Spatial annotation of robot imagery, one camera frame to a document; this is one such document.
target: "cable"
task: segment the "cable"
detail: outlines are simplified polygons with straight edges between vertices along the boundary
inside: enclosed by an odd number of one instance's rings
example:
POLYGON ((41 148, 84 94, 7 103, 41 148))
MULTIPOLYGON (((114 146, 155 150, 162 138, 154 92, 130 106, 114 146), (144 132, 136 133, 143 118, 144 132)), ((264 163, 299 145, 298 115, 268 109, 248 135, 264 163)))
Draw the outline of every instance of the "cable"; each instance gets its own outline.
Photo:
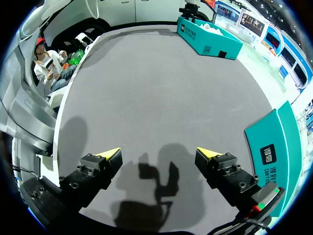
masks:
POLYGON ((89 3, 88 3, 88 0, 85 0, 86 1, 86 5, 87 5, 87 8, 91 14, 92 17, 94 17, 96 20, 99 18, 99 6, 98 6, 98 0, 96 0, 96 7, 97 7, 97 17, 94 16, 93 12, 91 11, 90 9, 90 6, 89 6, 89 3))
MULTIPOLYGON (((239 220, 234 220, 234 221, 231 221, 229 223, 226 223, 222 226, 219 226, 219 227, 213 229, 207 235, 214 235, 214 234, 218 233, 220 230, 225 229, 229 226, 234 226, 236 224, 241 225, 241 226, 244 224, 254 224, 254 225, 261 227, 262 229, 265 229, 267 233, 270 233, 270 231, 271 231, 269 227, 264 226, 263 223, 259 223, 258 221, 254 220, 254 219, 239 219, 239 220)), ((228 234, 229 230, 232 230, 232 229, 235 229, 235 228, 231 227, 228 230, 221 232, 220 234, 228 234)))
POLYGON ((38 178, 37 174, 35 171, 30 171, 30 170, 26 170, 25 168, 23 167, 17 167, 15 165, 12 165, 12 169, 17 171, 17 172, 20 172, 20 171, 24 171, 24 172, 27 172, 27 173, 30 173, 32 176, 38 178))

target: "white car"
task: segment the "white car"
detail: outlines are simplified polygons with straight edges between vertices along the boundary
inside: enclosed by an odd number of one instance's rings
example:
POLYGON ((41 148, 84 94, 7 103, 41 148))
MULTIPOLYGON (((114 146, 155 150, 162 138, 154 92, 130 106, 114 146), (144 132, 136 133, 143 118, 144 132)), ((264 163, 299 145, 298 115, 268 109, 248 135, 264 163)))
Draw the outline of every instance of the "white car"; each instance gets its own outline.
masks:
MULTIPOLYGON (((73 0, 55 13, 43 30, 47 45, 54 49, 73 52, 78 47, 74 38, 81 32, 95 39, 121 25, 131 26, 143 22, 176 23, 181 15, 179 8, 185 6, 184 0, 87 0, 95 16, 96 1, 99 9, 97 20, 88 10, 86 0, 73 0)), ((215 15, 215 11, 208 3, 201 0, 197 18, 212 21, 215 15)))

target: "green bag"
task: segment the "green bag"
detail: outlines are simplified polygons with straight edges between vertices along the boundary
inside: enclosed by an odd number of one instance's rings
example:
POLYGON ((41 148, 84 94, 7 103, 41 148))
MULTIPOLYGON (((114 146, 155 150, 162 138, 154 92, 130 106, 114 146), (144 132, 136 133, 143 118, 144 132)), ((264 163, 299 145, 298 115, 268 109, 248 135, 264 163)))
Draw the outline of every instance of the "green bag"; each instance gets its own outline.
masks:
POLYGON ((84 56, 84 51, 79 49, 77 52, 75 52, 74 54, 72 54, 72 57, 71 59, 68 61, 68 63, 70 65, 78 65, 79 62, 81 61, 81 59, 83 58, 84 56))

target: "ceiling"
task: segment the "ceiling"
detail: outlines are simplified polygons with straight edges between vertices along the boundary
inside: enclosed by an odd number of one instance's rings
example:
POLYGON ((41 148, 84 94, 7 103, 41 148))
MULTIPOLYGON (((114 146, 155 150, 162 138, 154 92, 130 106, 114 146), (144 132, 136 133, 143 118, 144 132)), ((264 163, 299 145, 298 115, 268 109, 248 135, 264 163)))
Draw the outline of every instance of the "ceiling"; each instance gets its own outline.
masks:
POLYGON ((279 29, 285 31, 302 48, 311 65, 313 65, 313 47, 309 35, 303 30, 292 8, 283 0, 246 0, 266 19, 279 29))

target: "teal display panel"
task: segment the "teal display panel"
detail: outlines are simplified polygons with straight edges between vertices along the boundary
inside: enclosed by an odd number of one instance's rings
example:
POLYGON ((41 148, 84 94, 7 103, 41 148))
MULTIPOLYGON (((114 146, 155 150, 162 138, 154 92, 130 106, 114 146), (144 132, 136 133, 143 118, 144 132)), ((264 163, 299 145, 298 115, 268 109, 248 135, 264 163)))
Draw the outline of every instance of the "teal display panel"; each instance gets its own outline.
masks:
POLYGON ((274 109, 266 117, 245 130, 249 142, 255 174, 259 186, 272 181, 283 187, 286 193, 272 211, 278 217, 285 204, 289 181, 289 158, 284 130, 278 112, 274 109))
POLYGON ((289 185, 288 191, 286 192, 285 207, 294 195, 300 178, 302 171, 302 152, 297 120, 289 102, 286 102, 278 109, 278 115, 285 132, 289 156, 289 185))
POLYGON ((286 193, 272 211, 278 217, 292 199, 302 168, 301 141, 296 119, 287 101, 245 130, 259 186, 272 181, 286 193))

